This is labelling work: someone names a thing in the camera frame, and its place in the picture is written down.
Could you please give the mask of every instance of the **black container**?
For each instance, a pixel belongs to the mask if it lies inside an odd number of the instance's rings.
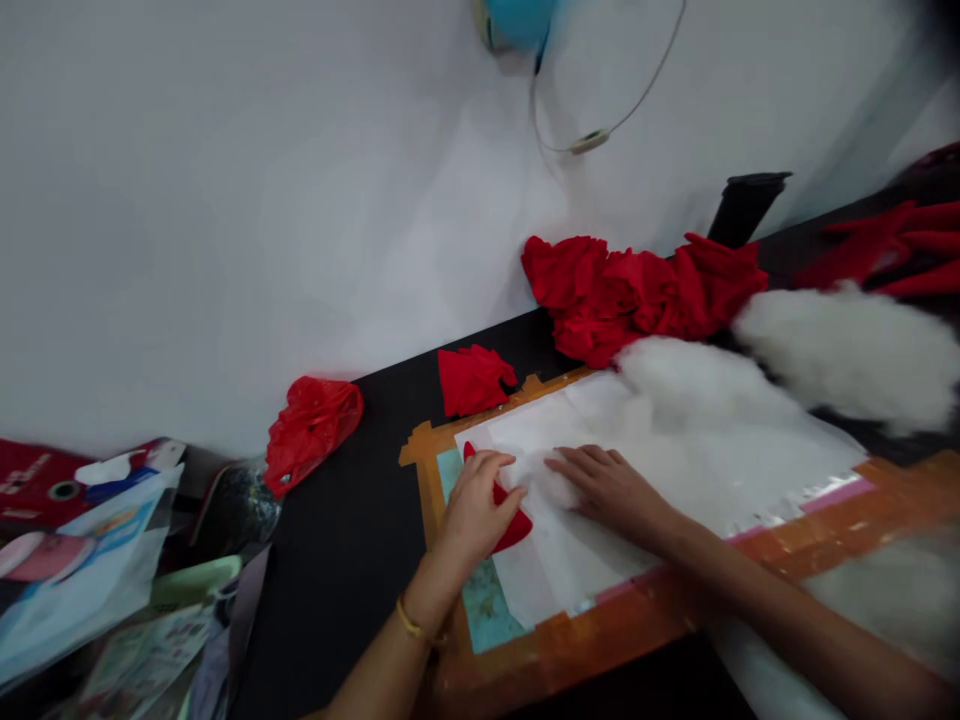
[[[763,216],[787,186],[791,172],[755,173],[727,180],[723,201],[707,234],[711,240],[729,248],[749,242]]]

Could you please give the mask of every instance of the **bracelet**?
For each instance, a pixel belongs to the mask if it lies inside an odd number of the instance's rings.
[[[442,648],[447,644],[447,634],[443,633],[440,637],[435,640],[431,640],[426,637],[423,632],[423,628],[419,625],[415,625],[410,617],[407,615],[407,611],[403,609],[403,595],[397,598],[397,615],[400,616],[400,622],[403,623],[403,626],[407,629],[407,632],[410,633],[417,640],[426,643],[427,645],[432,645],[435,648]]]

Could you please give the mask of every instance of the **red plastic bag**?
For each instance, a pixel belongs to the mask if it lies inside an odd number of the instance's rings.
[[[363,396],[353,383],[308,376],[294,382],[270,427],[264,484],[282,498],[340,447],[361,415]]]

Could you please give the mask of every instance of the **red cloth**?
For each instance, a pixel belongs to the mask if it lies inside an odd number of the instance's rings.
[[[960,232],[942,232],[937,230],[917,230],[903,233],[900,240],[921,252],[930,253],[939,257],[960,258]]]
[[[890,297],[922,297],[960,293],[960,260],[952,260],[928,272],[884,285],[875,292]]]
[[[457,352],[440,350],[440,387],[447,417],[473,415],[505,403],[507,394],[500,386],[517,384],[513,368],[495,350],[474,345]]]
[[[531,237],[523,269],[537,302],[550,309],[557,350],[592,368],[609,367],[622,347],[646,335],[701,340],[726,327],[767,288],[757,250],[687,235],[665,260],[650,252],[607,252],[603,240],[552,246]]]
[[[805,270],[793,276],[793,287],[829,290],[841,280],[858,285],[870,277],[881,264],[884,254],[896,240],[897,233],[914,210],[912,201],[858,226],[858,230],[842,245],[817,258]]]
[[[464,443],[464,462],[476,454],[477,451],[474,449],[472,443]],[[503,489],[500,483],[495,480],[493,483],[493,504],[497,507],[503,505],[503,501],[507,499],[508,494],[509,493]],[[531,530],[533,530],[533,521],[523,510],[518,509],[517,514],[513,516],[512,520],[510,520],[510,524],[507,525],[507,529],[504,531],[503,535],[500,536],[500,539],[497,541],[496,546],[493,548],[493,551],[490,554],[493,555],[493,553],[498,553],[501,550],[506,550],[508,547],[513,547],[518,542],[523,540],[527,535],[529,535]]]
[[[361,415],[363,395],[356,385],[296,380],[287,391],[287,407],[270,426],[264,484],[278,499],[286,495],[357,429]]]
[[[567,308],[586,297],[607,259],[603,240],[578,236],[556,247],[534,236],[527,241],[522,262],[533,296],[546,308]]]
[[[876,273],[900,267],[914,252],[924,252],[951,262],[874,292],[892,297],[960,293],[960,202],[921,208],[907,202],[878,217],[831,225],[823,232],[853,234],[794,276],[794,287],[825,290],[845,279],[863,284]]]
[[[824,235],[851,235],[869,227],[874,220],[876,218],[837,223],[825,227],[820,232]],[[960,201],[917,208],[910,214],[902,228],[903,232],[957,229],[960,229]]]

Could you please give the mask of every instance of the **white fluff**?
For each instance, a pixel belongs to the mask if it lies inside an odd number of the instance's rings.
[[[750,358],[710,345],[644,338],[624,348],[617,364],[634,389],[649,398],[652,424],[661,432],[765,424],[802,412]],[[627,413],[643,412],[627,405]]]
[[[840,292],[754,295],[737,339],[804,406],[880,420],[892,435],[940,431],[960,381],[960,346],[942,320],[852,284]]]

